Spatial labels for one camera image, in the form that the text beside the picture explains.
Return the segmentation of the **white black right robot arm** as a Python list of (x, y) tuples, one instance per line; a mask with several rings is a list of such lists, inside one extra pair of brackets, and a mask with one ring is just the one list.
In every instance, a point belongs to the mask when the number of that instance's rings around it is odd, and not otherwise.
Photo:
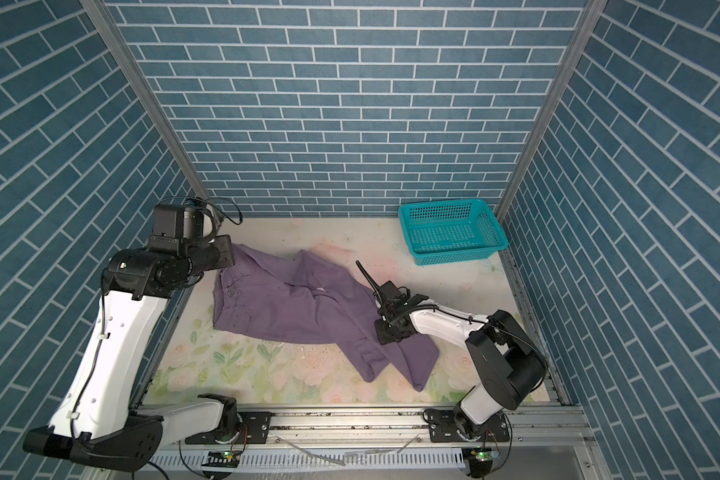
[(548, 373), (540, 349), (504, 310), (477, 315), (442, 306), (387, 281), (378, 284), (360, 262), (357, 268), (371, 286), (380, 319), (374, 323), (381, 344), (401, 343), (429, 335), (466, 350), (479, 377), (456, 405), (453, 425), (466, 441), (489, 430), (489, 421), (504, 410), (516, 410), (538, 389)]

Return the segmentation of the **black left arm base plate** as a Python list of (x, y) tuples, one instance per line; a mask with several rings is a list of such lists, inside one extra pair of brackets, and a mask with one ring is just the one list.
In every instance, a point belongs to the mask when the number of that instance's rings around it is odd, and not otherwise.
[(269, 435), (272, 413), (268, 411), (243, 411), (223, 414), (215, 429), (190, 436), (187, 445), (244, 445), (265, 444)]

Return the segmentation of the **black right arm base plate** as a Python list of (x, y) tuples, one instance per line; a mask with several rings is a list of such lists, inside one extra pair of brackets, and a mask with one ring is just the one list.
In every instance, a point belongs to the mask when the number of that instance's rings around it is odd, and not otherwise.
[(482, 424), (474, 423), (459, 408), (453, 410), (428, 408), (422, 412), (433, 443), (508, 442), (509, 424), (500, 413)]

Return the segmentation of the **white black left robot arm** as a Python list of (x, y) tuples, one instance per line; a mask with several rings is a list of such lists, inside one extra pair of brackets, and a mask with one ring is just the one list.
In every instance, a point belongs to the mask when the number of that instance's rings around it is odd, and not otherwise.
[(206, 394), (146, 408), (130, 403), (138, 364), (173, 293), (233, 263), (226, 235), (204, 238), (198, 247), (173, 238), (115, 254), (102, 274), (98, 318), (74, 380), (48, 424), (26, 433), (24, 451), (134, 473), (158, 449), (188, 437), (238, 439), (242, 420), (231, 397)]

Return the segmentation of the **purple trousers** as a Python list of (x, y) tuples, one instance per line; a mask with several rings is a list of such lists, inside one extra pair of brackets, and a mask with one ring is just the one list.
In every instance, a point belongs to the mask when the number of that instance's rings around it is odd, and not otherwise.
[(305, 345), (335, 344), (362, 379), (374, 381), (394, 366), (417, 392), (439, 357), (426, 335), (380, 343), (372, 291), (348, 270), (299, 251), (285, 259), (235, 244), (235, 263), (214, 286), (213, 325), (247, 337)]

